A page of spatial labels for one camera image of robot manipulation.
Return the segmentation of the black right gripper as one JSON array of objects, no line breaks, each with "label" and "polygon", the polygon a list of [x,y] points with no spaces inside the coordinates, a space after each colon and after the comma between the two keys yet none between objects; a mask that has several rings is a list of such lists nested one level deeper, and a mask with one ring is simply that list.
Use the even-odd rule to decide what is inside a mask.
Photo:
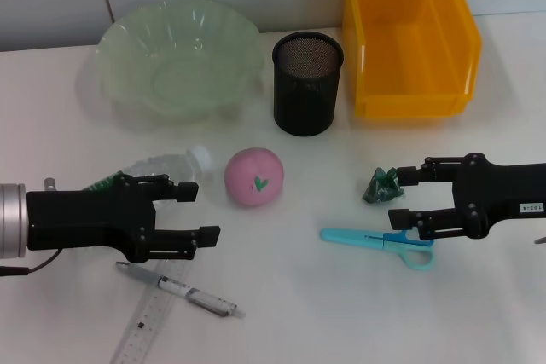
[{"label": "black right gripper", "polygon": [[393,230],[416,228],[421,240],[483,239],[493,225],[545,217],[545,165],[495,165],[482,153],[427,157],[420,168],[396,169],[400,186],[451,182],[455,208],[388,211]]}]

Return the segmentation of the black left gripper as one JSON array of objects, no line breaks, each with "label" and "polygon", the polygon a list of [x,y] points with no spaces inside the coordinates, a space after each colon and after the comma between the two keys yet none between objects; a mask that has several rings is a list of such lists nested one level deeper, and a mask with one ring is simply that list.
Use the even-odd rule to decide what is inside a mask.
[{"label": "black left gripper", "polygon": [[221,229],[155,230],[153,201],[195,202],[196,182],[175,183],[167,174],[118,175],[103,190],[30,192],[27,248],[31,251],[106,246],[131,263],[193,260],[215,247]]}]

